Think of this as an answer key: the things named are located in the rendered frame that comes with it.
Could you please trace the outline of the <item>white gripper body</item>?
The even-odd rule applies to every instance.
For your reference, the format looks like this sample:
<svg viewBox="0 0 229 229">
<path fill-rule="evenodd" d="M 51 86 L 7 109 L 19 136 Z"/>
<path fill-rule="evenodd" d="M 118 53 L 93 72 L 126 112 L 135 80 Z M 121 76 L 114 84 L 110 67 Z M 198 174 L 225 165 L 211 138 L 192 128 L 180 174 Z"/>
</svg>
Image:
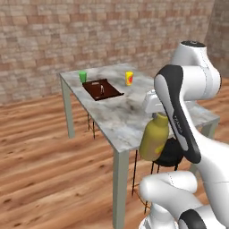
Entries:
<svg viewBox="0 0 229 229">
<path fill-rule="evenodd" d="M 142 106 L 143 110 L 147 114 L 153 114 L 164 111 L 163 105 L 157 97 L 157 93 L 153 89 L 146 94 Z"/>
</svg>

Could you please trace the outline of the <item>marble top dining table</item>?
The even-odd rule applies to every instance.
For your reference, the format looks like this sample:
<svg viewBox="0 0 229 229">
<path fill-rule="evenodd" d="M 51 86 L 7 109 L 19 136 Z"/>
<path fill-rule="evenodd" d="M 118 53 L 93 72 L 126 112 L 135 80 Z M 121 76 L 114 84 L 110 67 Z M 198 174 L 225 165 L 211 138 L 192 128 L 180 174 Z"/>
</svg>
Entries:
<svg viewBox="0 0 229 229">
<path fill-rule="evenodd" d="M 125 84 L 126 72 L 133 72 L 131 86 Z M 124 229 L 129 152 L 139 147 L 145 125 L 150 120 L 141 104 L 146 93 L 153 89 L 154 81 L 129 64 L 92 68 L 87 70 L 87 74 L 90 81 L 107 79 L 123 95 L 95 101 L 81 86 L 77 71 L 61 72 L 59 77 L 68 136 L 75 136 L 70 100 L 70 95 L 73 94 L 114 149 L 113 228 Z"/>
</svg>

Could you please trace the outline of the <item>olive yellow bottle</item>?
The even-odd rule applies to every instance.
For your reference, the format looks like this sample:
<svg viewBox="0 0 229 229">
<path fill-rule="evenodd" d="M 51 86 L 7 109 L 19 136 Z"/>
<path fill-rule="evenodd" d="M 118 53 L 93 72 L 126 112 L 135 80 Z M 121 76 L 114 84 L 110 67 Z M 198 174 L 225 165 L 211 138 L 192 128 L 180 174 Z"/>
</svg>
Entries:
<svg viewBox="0 0 229 229">
<path fill-rule="evenodd" d="M 145 127 L 139 153 L 147 161 L 156 161 L 166 144 L 169 135 L 168 118 L 163 113 L 153 114 L 153 118 Z"/>
</svg>

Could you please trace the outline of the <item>dark brown tray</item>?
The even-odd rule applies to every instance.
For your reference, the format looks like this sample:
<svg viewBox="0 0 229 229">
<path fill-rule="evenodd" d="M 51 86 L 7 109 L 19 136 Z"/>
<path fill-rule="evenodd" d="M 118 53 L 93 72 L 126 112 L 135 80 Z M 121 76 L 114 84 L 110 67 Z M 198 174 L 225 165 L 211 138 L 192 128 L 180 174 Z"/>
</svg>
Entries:
<svg viewBox="0 0 229 229">
<path fill-rule="evenodd" d="M 119 92 L 114 86 L 112 86 L 107 79 L 87 81 L 84 82 L 82 86 L 95 101 L 123 95 L 123 93 Z"/>
</svg>

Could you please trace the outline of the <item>black round stool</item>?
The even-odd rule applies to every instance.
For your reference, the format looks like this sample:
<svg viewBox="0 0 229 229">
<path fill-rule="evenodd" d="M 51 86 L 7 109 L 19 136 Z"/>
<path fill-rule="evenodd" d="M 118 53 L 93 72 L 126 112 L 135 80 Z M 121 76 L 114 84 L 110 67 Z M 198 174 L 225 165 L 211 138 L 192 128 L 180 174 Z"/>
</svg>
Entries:
<svg viewBox="0 0 229 229">
<path fill-rule="evenodd" d="M 134 170 L 133 170 L 132 187 L 131 187 L 132 196 L 134 192 L 137 193 L 137 190 L 135 189 L 135 187 L 139 185 L 138 183 L 135 184 L 137 158 L 138 158 L 138 150 L 136 150 L 135 152 Z M 160 157 L 156 161 L 152 162 L 150 174 L 153 174 L 154 165 L 157 165 L 157 173 L 159 173 L 160 166 L 174 167 L 174 170 L 176 171 L 178 169 L 178 165 L 182 162 L 182 159 L 183 159 L 183 152 L 182 152 L 182 147 L 180 146 L 180 143 L 178 142 L 177 139 L 170 138 L 167 140 Z M 147 201 L 144 202 L 141 199 L 139 194 L 138 194 L 138 197 L 144 205 L 144 214 L 146 214 L 147 208 L 149 208 L 148 202 Z"/>
</svg>

